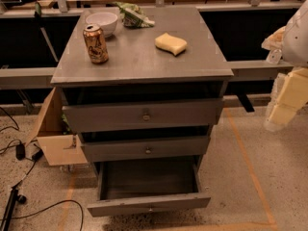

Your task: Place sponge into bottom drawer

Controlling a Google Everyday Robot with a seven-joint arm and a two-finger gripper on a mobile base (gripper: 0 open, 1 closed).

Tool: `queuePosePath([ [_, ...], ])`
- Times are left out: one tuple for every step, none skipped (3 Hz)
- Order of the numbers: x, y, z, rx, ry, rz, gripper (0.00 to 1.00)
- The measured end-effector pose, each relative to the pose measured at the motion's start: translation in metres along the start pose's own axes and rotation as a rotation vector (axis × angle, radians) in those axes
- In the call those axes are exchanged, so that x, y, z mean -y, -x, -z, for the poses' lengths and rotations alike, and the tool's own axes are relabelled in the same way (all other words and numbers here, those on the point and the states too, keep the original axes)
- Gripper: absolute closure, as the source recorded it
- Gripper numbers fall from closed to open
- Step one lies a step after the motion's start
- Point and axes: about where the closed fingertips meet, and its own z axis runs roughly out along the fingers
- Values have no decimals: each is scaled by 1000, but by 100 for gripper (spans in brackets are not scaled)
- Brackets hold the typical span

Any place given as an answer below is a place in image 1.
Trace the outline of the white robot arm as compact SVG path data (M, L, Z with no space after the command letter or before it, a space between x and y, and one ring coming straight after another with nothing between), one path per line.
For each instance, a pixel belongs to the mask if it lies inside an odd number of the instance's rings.
M283 60L294 67L287 75L279 74L272 87L265 128L274 132L286 127L308 102L308 0L261 46L269 50L269 64Z

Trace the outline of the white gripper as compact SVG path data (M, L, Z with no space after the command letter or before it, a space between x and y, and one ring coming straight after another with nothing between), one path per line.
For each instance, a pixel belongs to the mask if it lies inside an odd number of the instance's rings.
M269 50L266 62L278 64L282 58L285 26L279 28L261 43ZM264 126L271 132L286 127L297 112L308 102L308 68L295 67L288 74L279 73L274 80Z

